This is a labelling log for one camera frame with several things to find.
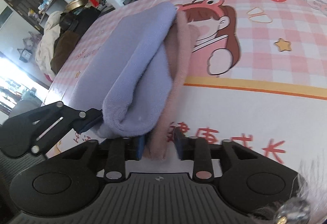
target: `pink cloth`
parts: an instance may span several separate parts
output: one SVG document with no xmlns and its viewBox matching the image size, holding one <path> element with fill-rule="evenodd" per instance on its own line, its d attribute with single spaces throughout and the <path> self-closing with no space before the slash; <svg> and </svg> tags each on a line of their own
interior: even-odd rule
<svg viewBox="0 0 327 224">
<path fill-rule="evenodd" d="M 151 132 L 144 151 L 144 156 L 148 158 L 163 159 L 165 157 L 169 125 L 175 118 L 179 93 L 187 76 L 192 50 L 198 36 L 198 28 L 187 23 L 186 14 L 177 12 L 176 22 L 164 40 L 169 71 L 174 82 L 163 112 Z"/>
</svg>

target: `round bolt head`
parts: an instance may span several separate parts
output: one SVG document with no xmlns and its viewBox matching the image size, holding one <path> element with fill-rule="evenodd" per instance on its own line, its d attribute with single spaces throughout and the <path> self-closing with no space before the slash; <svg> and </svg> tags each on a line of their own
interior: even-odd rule
<svg viewBox="0 0 327 224">
<path fill-rule="evenodd" d="M 40 151 L 40 148 L 39 148 L 39 146 L 33 146 L 31 148 L 31 151 L 32 151 L 33 154 L 36 154 L 36 153 L 38 153 Z"/>
<path fill-rule="evenodd" d="M 210 179 L 212 177 L 212 174 L 209 171 L 198 171 L 195 176 L 197 176 L 197 178 L 202 179 L 202 180 L 206 180 L 206 179 Z"/>
<path fill-rule="evenodd" d="M 106 177 L 111 180 L 117 180 L 121 178 L 123 175 L 119 171 L 111 171 L 106 174 Z"/>
<path fill-rule="evenodd" d="M 63 102 L 62 101 L 58 101 L 57 104 L 56 104 L 56 106 L 58 108 L 61 108 L 63 106 Z"/>
<path fill-rule="evenodd" d="M 79 114 L 79 116 L 81 118 L 85 118 L 86 117 L 86 113 L 84 111 L 81 111 L 80 114 Z"/>
</svg>

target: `purple towel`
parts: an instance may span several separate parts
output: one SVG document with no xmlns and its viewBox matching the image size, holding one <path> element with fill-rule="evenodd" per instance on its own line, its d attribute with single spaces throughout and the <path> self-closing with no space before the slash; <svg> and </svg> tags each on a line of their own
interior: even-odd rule
<svg viewBox="0 0 327 224">
<path fill-rule="evenodd" d="M 138 136 L 151 131 L 172 87 L 163 41 L 176 16 L 160 3 L 123 18 L 80 75 L 69 106 L 103 110 L 98 136 Z"/>
</svg>

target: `fluffy white fur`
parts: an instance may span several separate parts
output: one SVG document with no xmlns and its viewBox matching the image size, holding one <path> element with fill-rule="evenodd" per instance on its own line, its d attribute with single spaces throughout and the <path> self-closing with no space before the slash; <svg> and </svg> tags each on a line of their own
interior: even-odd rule
<svg viewBox="0 0 327 224">
<path fill-rule="evenodd" d="M 324 155 L 312 161 L 310 166 L 301 162 L 299 175 L 298 197 L 306 199 L 311 205 L 308 224 L 322 224 L 327 219 L 327 171 Z"/>
</svg>

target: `bed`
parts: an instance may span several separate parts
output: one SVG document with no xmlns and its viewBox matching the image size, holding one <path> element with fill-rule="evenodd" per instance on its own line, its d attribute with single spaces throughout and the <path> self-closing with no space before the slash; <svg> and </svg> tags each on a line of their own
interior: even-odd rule
<svg viewBox="0 0 327 224">
<path fill-rule="evenodd" d="M 80 75 L 118 22 L 163 1 L 189 8 L 201 4 L 207 10 L 218 3 L 140 0 L 100 17 L 58 73 L 45 104 L 61 100 L 69 105 Z M 229 6 L 235 13 L 226 14 L 229 32 L 211 42 L 204 40 L 205 48 L 194 50 L 171 129 L 180 127 L 185 136 L 203 137 L 209 143 L 232 139 L 294 170 L 302 160 L 321 161 L 327 143 L 327 0 L 222 1 L 219 7 Z M 198 21 L 203 35 L 215 29 L 214 21 Z M 226 43 L 234 37 L 233 45 Z M 215 57 L 216 49 L 221 53 Z M 206 57 L 211 53 L 212 58 L 223 57 L 224 66 L 207 68 Z M 200 63 L 203 67 L 197 70 Z M 72 130 L 48 156 L 89 139 L 103 140 L 91 131 Z M 320 166 L 327 168 L 327 163 Z M 191 172 L 192 162 L 178 160 L 170 142 L 165 160 L 128 161 L 126 168 L 128 172 Z M 216 160 L 214 169 L 217 177 Z"/>
</svg>

